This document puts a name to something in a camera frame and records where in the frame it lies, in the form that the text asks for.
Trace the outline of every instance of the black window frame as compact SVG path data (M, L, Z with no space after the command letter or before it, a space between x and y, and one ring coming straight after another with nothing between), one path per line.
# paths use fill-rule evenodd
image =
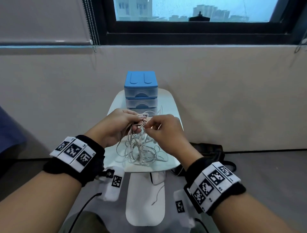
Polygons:
M307 0L279 0L278 22L117 21L113 0L92 0L101 45L294 45L307 29Z

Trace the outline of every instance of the sky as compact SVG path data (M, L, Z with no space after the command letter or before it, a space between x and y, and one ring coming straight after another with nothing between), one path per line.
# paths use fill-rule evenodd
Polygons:
M278 0L152 0L153 16L169 18L172 15L193 14L196 5L214 5L229 10L230 15L248 16L249 22L268 22Z

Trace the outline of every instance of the olive green pants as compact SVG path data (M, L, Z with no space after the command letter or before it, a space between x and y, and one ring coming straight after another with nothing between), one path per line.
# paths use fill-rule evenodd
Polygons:
M68 218L59 233L68 233L77 214ZM102 219L95 213L90 211L83 211L75 223L72 233L109 233Z

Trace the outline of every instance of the qr code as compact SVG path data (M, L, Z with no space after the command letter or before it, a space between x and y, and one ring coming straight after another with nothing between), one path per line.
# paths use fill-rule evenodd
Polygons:
M90 156L88 153L83 151L76 160L82 164L84 167L87 165L87 163L91 160L92 156Z
M217 170L214 170L213 172L211 172L208 175L208 178L215 184L218 185L220 184L222 181L225 180L225 177L219 173Z
M119 188L121 182L122 182L122 178L120 176L114 175L112 186Z
M182 201L176 201L176 207L177 207L177 212L178 213L184 213L185 209L183 208L183 203Z
M197 201L199 205L201 205L206 199L205 196L201 193L201 191L198 188L193 193L193 197L195 198L195 200Z
M80 151L82 150L81 147L77 146L76 144L71 144L64 153L69 155L70 157L74 158Z
M63 150L63 149L65 148L65 146L67 146L68 144L69 144L69 142L66 142L66 141L62 142L62 144L59 145L59 146L56 148L56 151L61 151L61 150Z
M233 173L231 171L229 171L226 167L224 166L220 166L219 169L221 170L222 173L224 173L224 175L226 176L231 176L233 175Z
M204 179L203 182L199 185L200 189L204 192L206 196L208 196L214 189L212 184L207 179Z

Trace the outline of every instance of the white table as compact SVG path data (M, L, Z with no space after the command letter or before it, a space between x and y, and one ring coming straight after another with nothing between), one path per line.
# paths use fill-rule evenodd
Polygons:
M126 108L124 90L116 95L108 114L116 108ZM162 109L162 114L172 114L180 119L173 96L170 92L160 88L158 92L158 110L159 109ZM148 145L155 146L156 144L150 142ZM148 166L135 165L129 163L128 159L125 157L119 156L116 152L116 147L117 145L114 145L105 149L104 166L118 166L122 167L125 172L133 172L130 175L126 202L126 218L128 222L133 226L158 225L162 222L165 214L164 182L159 185L153 185L150 181L149 172L173 169L180 164L179 161L173 156L161 152L159 153L160 156L164 158L166 158L166 156L168 157L167 162L156 161ZM118 146L120 155L124 155L125 148L124 143Z

